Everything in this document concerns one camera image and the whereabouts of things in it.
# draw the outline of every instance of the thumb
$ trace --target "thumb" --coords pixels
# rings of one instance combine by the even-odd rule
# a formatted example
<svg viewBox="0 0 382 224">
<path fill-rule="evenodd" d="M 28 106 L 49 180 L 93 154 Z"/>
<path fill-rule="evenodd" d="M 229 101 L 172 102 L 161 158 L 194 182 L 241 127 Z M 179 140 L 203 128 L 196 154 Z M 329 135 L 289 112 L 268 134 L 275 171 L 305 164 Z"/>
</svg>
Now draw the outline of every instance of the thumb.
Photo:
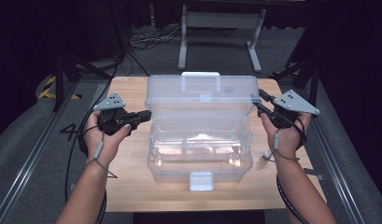
<svg viewBox="0 0 382 224">
<path fill-rule="evenodd" d="M 111 137 L 115 139 L 116 142 L 120 143 L 130 132 L 132 127 L 130 124 L 126 124 L 121 127 L 116 133 L 114 133 Z"/>
</svg>

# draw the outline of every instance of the aluminum rail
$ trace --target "aluminum rail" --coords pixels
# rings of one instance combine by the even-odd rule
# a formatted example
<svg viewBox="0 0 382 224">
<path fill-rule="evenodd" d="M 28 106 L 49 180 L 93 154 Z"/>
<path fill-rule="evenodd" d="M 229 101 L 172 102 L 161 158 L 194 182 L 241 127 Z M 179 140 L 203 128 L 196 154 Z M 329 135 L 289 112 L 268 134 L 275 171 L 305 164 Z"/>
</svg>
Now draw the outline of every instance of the aluminum rail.
<svg viewBox="0 0 382 224">
<path fill-rule="evenodd" d="M 331 174 L 334 185 L 336 186 L 336 190 L 339 193 L 339 196 L 342 200 L 342 203 L 346 209 L 347 215 L 351 221 L 351 223 L 365 223 L 360 209 L 354 201 L 353 195 L 348 187 L 348 183 L 346 182 L 338 163 L 335 160 L 334 155 L 332 154 L 331 148 L 325 139 L 324 133 L 318 123 L 317 120 L 311 120 L 312 129 L 316 132 L 319 144 L 321 145 L 321 155 L 327 165 L 328 171 Z"/>
<path fill-rule="evenodd" d="M 63 113 L 65 105 L 69 102 L 72 95 L 74 94 L 77 85 L 78 84 L 76 82 L 68 83 L 63 104 L 56 112 L 51 114 L 47 124 L 45 125 L 45 128 L 42 131 L 42 134 L 39 136 L 32 151 L 30 152 L 30 155 L 18 172 L 10 190 L 7 192 L 7 196 L 0 205 L 0 223 L 5 223 L 7 221 L 7 218 L 13 210 L 13 207 L 15 206 L 17 200 L 20 198 L 22 191 L 24 190 L 28 180 L 31 177 L 31 174 L 33 173 L 40 157 L 46 148 L 46 145 L 51 136 L 51 131 Z"/>
</svg>

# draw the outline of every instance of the hand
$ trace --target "hand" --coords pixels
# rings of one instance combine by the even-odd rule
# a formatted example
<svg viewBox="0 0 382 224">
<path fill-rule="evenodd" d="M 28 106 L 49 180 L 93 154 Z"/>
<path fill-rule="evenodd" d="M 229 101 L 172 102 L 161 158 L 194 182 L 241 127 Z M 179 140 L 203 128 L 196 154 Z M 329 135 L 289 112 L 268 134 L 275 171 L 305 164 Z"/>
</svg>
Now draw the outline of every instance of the hand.
<svg viewBox="0 0 382 224">
<path fill-rule="evenodd" d="M 274 138 L 275 134 L 278 131 L 278 128 L 275 125 L 273 125 L 272 121 L 269 120 L 266 114 L 262 113 L 261 119 L 263 128 L 266 130 L 267 133 L 269 148 L 273 149 Z M 308 113 L 299 113 L 298 119 L 304 125 L 304 133 L 306 133 L 307 126 L 310 123 L 311 115 Z M 302 124 L 299 120 L 295 121 L 295 125 L 298 126 L 300 130 L 302 130 Z M 278 135 L 278 148 L 280 153 L 285 155 L 286 157 L 295 158 L 295 152 L 298 147 L 299 141 L 301 140 L 301 136 L 298 133 L 298 131 L 296 131 L 295 128 L 290 127 L 286 129 L 281 129 L 278 132 Z"/>
<path fill-rule="evenodd" d="M 86 132 L 86 144 L 89 150 L 88 161 L 94 159 L 94 153 L 100 142 L 103 140 L 103 133 L 96 127 L 98 116 L 100 116 L 100 111 L 93 111 L 88 119 L 87 129 L 95 127 Z M 119 144 L 129 134 L 130 128 L 130 125 L 126 124 L 111 136 L 104 134 L 104 145 L 101 149 L 100 156 L 98 157 L 98 161 L 104 167 L 108 168 L 109 164 L 114 160 L 118 153 Z"/>
</svg>

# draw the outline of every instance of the container lid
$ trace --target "container lid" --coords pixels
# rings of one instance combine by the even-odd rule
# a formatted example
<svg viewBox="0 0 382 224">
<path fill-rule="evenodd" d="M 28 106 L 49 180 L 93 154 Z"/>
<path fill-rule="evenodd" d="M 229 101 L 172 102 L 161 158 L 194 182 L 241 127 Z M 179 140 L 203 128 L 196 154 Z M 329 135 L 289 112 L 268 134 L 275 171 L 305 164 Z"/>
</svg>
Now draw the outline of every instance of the container lid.
<svg viewBox="0 0 382 224">
<path fill-rule="evenodd" d="M 247 117 L 260 103 L 253 76 L 149 77 L 146 108 L 152 119 Z"/>
</svg>

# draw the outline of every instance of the black curtain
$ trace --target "black curtain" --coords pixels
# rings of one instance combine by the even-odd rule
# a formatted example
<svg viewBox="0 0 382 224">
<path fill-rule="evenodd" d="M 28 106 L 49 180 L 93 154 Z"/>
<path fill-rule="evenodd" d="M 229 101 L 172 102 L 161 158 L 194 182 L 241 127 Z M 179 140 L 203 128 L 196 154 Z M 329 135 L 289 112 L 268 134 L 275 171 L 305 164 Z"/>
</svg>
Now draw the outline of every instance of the black curtain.
<svg viewBox="0 0 382 224">
<path fill-rule="evenodd" d="M 144 25 L 151 25 L 148 3 L 124 3 L 122 5 L 125 17 L 125 26 L 127 28 L 130 28 L 132 25 L 134 25 L 135 28 L 140 28 Z"/>
<path fill-rule="evenodd" d="M 0 1 L 0 134 L 36 103 L 51 71 L 51 39 L 39 14 L 23 1 Z"/>
<path fill-rule="evenodd" d="M 336 1 L 333 9 L 312 20 L 293 60 L 318 64 L 333 107 L 382 194 L 382 1 Z"/>
</svg>

